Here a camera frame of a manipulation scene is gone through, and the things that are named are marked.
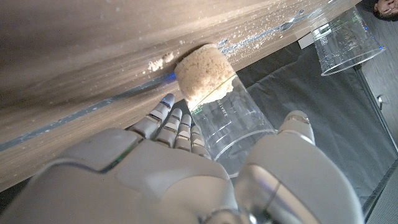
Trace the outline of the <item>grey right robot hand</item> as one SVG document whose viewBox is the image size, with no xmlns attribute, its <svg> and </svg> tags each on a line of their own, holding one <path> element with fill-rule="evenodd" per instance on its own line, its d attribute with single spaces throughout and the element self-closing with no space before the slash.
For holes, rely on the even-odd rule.
<svg viewBox="0 0 398 224">
<path fill-rule="evenodd" d="M 315 144 L 307 115 L 290 112 L 238 176 L 210 159 L 196 127 L 147 139 L 163 121 L 185 127 L 169 94 L 133 130 L 111 128 L 61 153 L 27 183 L 2 223 L 363 223 L 344 173 Z"/>
</svg>

